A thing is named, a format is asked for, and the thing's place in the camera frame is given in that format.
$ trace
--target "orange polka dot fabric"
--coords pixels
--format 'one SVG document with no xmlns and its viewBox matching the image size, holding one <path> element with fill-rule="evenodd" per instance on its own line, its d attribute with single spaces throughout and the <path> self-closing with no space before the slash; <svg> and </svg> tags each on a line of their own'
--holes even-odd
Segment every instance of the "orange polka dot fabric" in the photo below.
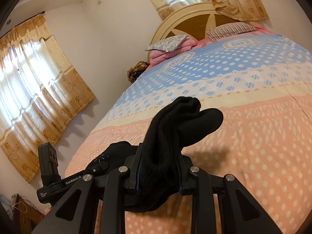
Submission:
<svg viewBox="0 0 312 234">
<path fill-rule="evenodd" d="M 222 126 L 182 153 L 210 174 L 235 175 L 282 232 L 294 234 L 311 211 L 312 95 L 287 95 L 220 110 Z M 111 143 L 142 142 L 150 121 L 95 129 L 74 155 L 66 175 L 85 168 Z M 189 234 L 191 197 L 175 194 L 154 212 L 125 212 L 125 227 L 127 234 Z M 218 216 L 217 227 L 221 233 Z"/>
</svg>

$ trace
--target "polka dot bedspread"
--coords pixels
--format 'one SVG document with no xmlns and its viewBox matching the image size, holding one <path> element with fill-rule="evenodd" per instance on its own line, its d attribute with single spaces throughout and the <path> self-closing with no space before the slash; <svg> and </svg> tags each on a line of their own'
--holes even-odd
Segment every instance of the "polka dot bedspread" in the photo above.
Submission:
<svg viewBox="0 0 312 234">
<path fill-rule="evenodd" d="M 282 232 L 294 234 L 312 208 L 311 58 L 291 40 L 260 30 L 164 61 L 121 95 L 66 175 L 111 143 L 142 142 L 153 116 L 178 96 L 197 97 L 202 109 L 219 108 L 224 122 L 182 153 L 210 174 L 234 174 Z M 191 197 L 175 194 L 154 212 L 126 212 L 125 222 L 127 234 L 189 234 Z M 217 227 L 221 233 L 218 215 Z"/>
</svg>

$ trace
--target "silver bolt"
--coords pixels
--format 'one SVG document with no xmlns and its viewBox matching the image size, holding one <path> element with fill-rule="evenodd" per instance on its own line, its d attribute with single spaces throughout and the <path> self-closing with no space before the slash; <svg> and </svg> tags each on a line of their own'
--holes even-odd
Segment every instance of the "silver bolt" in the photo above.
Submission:
<svg viewBox="0 0 312 234">
<path fill-rule="evenodd" d="M 190 168 L 190 171 L 193 172 L 193 173 L 197 173 L 197 172 L 199 172 L 199 168 L 197 166 L 192 166 Z"/>
<path fill-rule="evenodd" d="M 232 175 L 232 174 L 227 174 L 227 176 L 225 176 L 225 178 L 228 180 L 228 181 L 233 181 L 235 179 L 235 177 Z"/>
<path fill-rule="evenodd" d="M 121 173 L 125 173 L 127 170 L 128 170 L 128 167 L 127 167 L 127 166 L 120 166 L 120 167 L 118 168 L 118 171 L 120 171 Z"/>
<path fill-rule="evenodd" d="M 86 175 L 84 175 L 84 176 L 82 177 L 82 179 L 83 179 L 84 181 L 89 181 L 89 180 L 92 179 L 92 175 L 91 175 L 91 174 L 86 174 Z"/>
</svg>

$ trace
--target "wall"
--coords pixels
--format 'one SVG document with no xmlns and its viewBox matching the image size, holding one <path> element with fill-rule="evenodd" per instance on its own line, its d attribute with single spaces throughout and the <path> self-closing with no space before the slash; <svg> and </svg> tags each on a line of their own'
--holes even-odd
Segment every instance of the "wall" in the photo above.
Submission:
<svg viewBox="0 0 312 234">
<path fill-rule="evenodd" d="M 261 0 L 270 22 L 267 29 L 295 41 L 312 52 L 312 24 L 296 0 Z"/>
<path fill-rule="evenodd" d="M 161 19 L 149 0 L 85 0 L 47 11 L 45 18 L 57 43 L 96 96 L 64 131 L 56 144 L 59 173 L 95 125 L 130 85 L 127 70 L 140 60 Z M 28 184 L 0 150 L 0 193 L 26 196 L 41 212 L 36 190 L 40 173 Z"/>
</svg>

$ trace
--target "wooden headboard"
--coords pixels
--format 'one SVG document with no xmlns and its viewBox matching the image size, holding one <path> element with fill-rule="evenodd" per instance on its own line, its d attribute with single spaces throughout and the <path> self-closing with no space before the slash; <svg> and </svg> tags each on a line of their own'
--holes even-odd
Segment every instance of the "wooden headboard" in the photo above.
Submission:
<svg viewBox="0 0 312 234">
<path fill-rule="evenodd" d="M 196 40 L 202 40 L 208 37 L 209 30 L 233 22 L 239 21 L 216 12 L 212 2 L 191 4 L 168 16 L 156 31 L 151 44 L 180 34 L 191 35 Z M 262 27 L 255 21 L 249 23 Z"/>
</svg>

